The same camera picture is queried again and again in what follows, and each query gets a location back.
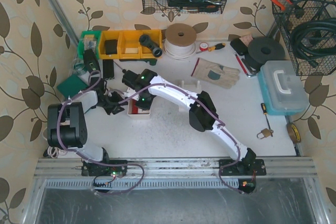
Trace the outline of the cream plastic tray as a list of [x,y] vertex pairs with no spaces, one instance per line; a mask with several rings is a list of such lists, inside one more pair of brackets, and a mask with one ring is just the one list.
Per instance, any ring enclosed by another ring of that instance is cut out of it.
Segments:
[[147,120],[150,119],[150,110],[142,110],[138,108],[135,104],[139,101],[139,95],[135,95],[128,101],[128,111],[127,114],[131,119],[134,120]]

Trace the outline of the beige work glove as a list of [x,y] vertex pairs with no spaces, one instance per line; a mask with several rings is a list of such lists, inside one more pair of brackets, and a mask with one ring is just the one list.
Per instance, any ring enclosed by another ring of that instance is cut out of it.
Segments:
[[224,89],[230,89],[239,81],[239,69],[198,58],[191,76]]

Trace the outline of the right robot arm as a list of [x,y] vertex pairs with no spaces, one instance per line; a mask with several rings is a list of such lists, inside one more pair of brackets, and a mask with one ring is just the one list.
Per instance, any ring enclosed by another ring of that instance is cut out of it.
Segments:
[[234,164],[240,169],[251,169],[256,154],[227,130],[207,92],[185,90],[149,69],[145,69],[141,74],[131,70],[122,72],[122,83],[133,90],[132,94],[125,96],[127,101],[133,99],[139,109],[147,111],[151,108],[154,98],[160,97],[184,108],[188,112],[188,121],[193,129],[213,134],[224,143]]

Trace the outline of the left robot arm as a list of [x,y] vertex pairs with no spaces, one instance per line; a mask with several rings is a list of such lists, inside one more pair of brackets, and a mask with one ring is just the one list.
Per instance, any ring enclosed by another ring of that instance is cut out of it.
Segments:
[[47,142],[50,147],[73,152],[88,163],[112,166],[107,151],[88,141],[85,113],[99,105],[99,88],[104,87],[101,72],[89,74],[90,86],[48,107]]

